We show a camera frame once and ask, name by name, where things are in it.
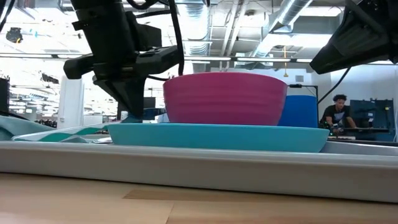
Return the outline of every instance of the teal cloth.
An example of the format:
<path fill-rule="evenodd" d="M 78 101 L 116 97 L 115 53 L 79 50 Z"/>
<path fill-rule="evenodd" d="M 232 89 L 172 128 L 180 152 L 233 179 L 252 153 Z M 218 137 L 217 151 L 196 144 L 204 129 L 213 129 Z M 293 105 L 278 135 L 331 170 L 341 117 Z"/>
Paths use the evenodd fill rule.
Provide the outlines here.
<path fill-rule="evenodd" d="M 53 130 L 55 130 L 55 128 L 44 126 L 33 121 L 0 116 L 0 141 L 10 141 L 12 137 L 18 135 Z"/>

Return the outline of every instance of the cloth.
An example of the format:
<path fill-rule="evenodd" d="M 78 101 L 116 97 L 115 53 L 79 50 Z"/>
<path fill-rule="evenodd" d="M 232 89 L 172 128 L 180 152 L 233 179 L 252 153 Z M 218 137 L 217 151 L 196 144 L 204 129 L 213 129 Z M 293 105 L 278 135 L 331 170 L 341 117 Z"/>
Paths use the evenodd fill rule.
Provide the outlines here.
<path fill-rule="evenodd" d="M 10 141 L 12 137 L 18 135 L 53 130 L 55 130 L 55 128 L 32 121 L 8 116 L 0 116 L 0 141 Z"/>
<path fill-rule="evenodd" d="M 343 121 L 345 118 L 350 117 L 349 114 L 349 106 L 344 106 L 341 111 L 336 109 L 335 105 L 328 106 L 323 113 L 322 120 L 326 121 L 326 117 L 331 117 L 333 124 L 338 124 L 340 121 Z"/>

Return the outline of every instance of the man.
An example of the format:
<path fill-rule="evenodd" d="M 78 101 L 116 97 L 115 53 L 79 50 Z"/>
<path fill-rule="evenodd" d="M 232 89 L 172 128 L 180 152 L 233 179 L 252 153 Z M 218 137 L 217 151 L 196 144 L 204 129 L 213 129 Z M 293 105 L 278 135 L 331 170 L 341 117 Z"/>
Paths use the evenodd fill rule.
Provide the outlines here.
<path fill-rule="evenodd" d="M 326 108 L 321 121 L 326 121 L 332 127 L 333 124 L 338 124 L 346 119 L 352 128 L 356 128 L 354 120 L 349 116 L 349 107 L 344 106 L 346 100 L 346 95 L 333 97 L 335 104 Z"/>

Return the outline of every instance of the ceiling duct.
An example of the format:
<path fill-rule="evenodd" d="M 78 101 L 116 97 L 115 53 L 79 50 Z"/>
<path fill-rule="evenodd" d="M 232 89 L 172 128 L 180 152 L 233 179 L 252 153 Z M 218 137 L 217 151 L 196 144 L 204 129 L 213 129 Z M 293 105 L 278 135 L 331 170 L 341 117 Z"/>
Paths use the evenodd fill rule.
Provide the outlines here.
<path fill-rule="evenodd" d="M 269 32 L 276 31 L 287 27 L 292 30 L 291 26 L 299 18 L 300 12 L 311 4 L 313 0 L 284 0 L 280 5 L 279 11 L 269 16 L 269 22 L 262 28 L 265 35 L 262 42 L 257 46 L 251 54 L 252 57 L 265 57 L 273 46 L 278 45 L 273 40 L 273 36 L 268 35 Z"/>
<path fill-rule="evenodd" d="M 210 9 L 203 4 L 178 4 L 178 12 L 184 26 L 182 34 L 188 39 L 184 42 L 185 55 L 206 56 L 209 54 L 210 45 L 209 23 Z M 193 72 L 205 72 L 206 64 L 194 63 Z"/>

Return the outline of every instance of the table surface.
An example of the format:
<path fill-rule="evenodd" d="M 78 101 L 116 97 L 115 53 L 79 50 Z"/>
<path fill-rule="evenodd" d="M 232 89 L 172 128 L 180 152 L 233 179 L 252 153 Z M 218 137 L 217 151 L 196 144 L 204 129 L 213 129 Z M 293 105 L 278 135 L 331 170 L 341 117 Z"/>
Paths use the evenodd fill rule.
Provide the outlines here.
<path fill-rule="evenodd" d="M 0 223 L 396 224 L 398 205 L 0 174 Z"/>

